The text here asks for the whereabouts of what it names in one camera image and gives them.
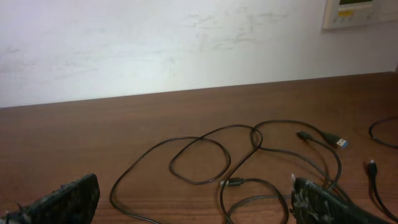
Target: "yellow label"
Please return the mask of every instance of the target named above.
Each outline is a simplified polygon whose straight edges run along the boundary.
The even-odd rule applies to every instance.
[[[344,11],[340,11],[338,12],[338,16],[339,17],[343,17],[343,16],[352,16],[354,14],[353,10],[344,10]]]

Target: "white control panel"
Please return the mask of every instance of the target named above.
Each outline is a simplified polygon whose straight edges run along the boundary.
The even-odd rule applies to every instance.
[[[385,0],[327,0],[323,28],[336,29],[378,22],[385,3]]]

